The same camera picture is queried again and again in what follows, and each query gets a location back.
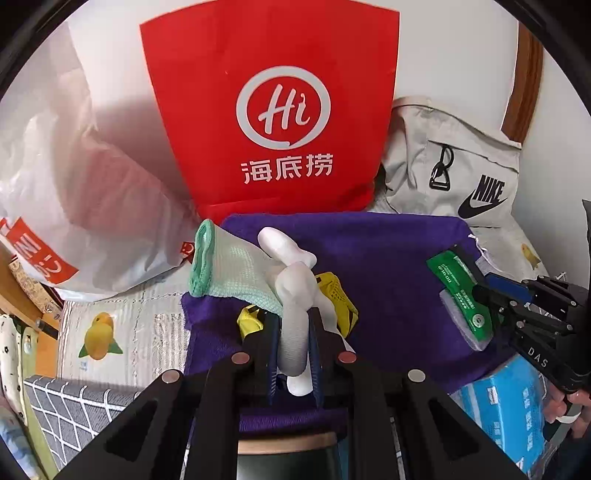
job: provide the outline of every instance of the nike swoosh logo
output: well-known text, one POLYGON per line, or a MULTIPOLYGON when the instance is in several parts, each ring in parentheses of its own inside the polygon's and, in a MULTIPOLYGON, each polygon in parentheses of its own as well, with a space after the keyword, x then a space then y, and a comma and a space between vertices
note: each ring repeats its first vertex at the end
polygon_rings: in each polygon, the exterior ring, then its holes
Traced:
POLYGON ((500 202, 493 202, 489 205, 482 205, 481 207, 473 207, 472 205, 470 205, 470 200, 472 199, 474 192, 472 192, 470 195, 468 195, 468 198, 463 201, 463 203, 460 205, 460 207, 457 210, 457 215, 460 218, 463 218, 464 220, 475 217, 476 215, 480 215, 481 213, 488 212, 490 209, 499 206, 501 203, 503 203, 506 200, 506 199, 504 199, 504 200, 501 200, 500 202))

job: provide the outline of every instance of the yellow mesh item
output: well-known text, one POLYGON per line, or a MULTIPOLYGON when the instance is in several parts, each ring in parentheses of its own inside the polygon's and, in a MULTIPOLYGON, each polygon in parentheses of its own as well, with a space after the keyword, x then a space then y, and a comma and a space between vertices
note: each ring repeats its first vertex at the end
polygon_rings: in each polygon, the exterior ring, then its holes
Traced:
POLYGON ((240 336, 242 340, 244 337, 252 332, 258 332, 262 330, 262 323, 258 319, 258 313, 261 311, 256 305, 249 305, 244 307, 238 315, 238 328, 240 328, 240 336))
POLYGON ((343 335, 347 338, 351 330, 359 319, 359 312, 355 305, 349 300, 348 296, 340 286, 339 277, 332 272, 321 273, 316 275, 316 281, 320 291, 330 299, 335 306, 337 317, 337 327, 343 335))

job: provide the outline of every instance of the wooden frame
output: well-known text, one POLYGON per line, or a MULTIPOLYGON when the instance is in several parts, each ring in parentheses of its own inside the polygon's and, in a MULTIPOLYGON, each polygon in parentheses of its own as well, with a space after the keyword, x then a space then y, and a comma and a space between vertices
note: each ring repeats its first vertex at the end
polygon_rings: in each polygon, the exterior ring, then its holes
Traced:
POLYGON ((530 129, 535 104, 538 101, 543 67, 544 47, 527 27, 520 23, 513 92, 501 129, 515 142, 523 143, 530 129))
POLYGON ((334 432, 311 435, 291 435, 259 439, 240 440, 238 455, 277 455, 279 453, 307 452, 336 445, 334 432))

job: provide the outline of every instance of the wooden shelf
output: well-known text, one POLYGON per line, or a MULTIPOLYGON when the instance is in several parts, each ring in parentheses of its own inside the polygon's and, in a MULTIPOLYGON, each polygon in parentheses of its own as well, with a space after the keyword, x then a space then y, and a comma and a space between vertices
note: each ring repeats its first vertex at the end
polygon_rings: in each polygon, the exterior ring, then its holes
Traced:
POLYGON ((0 245, 0 309, 4 313, 16 315, 28 326, 35 328, 35 322, 42 314, 12 276, 8 268, 11 258, 10 252, 0 245))
MULTIPOLYGON (((58 323, 48 314, 43 314, 43 321, 58 328, 58 323)), ((57 375, 57 340, 46 333, 40 332, 37 339, 37 360, 35 361, 35 373, 44 377, 57 375)))

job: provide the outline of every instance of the tissue box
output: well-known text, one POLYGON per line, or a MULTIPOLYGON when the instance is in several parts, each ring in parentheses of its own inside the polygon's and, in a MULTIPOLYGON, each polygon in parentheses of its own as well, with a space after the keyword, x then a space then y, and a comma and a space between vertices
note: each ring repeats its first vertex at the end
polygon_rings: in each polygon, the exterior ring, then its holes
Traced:
POLYGON ((544 450, 545 394, 544 377, 524 358, 515 356, 451 397, 523 472, 528 472, 544 450))

